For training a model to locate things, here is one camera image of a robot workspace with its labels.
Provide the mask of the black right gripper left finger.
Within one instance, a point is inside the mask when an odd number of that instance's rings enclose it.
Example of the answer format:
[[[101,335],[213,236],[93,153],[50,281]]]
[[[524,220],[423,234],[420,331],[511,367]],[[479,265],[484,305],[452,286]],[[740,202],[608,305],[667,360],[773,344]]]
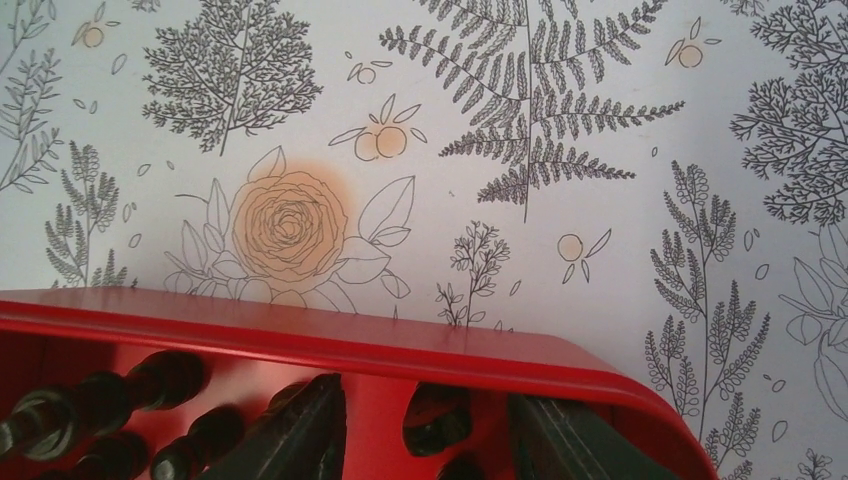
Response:
[[[340,479],[346,445],[341,375],[314,377],[200,479]]]

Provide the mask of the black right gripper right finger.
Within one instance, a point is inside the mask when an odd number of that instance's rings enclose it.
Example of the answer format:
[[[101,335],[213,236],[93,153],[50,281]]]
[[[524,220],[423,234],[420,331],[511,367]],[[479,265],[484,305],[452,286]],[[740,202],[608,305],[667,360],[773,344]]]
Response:
[[[675,479],[579,401],[511,393],[508,421],[517,479]]]

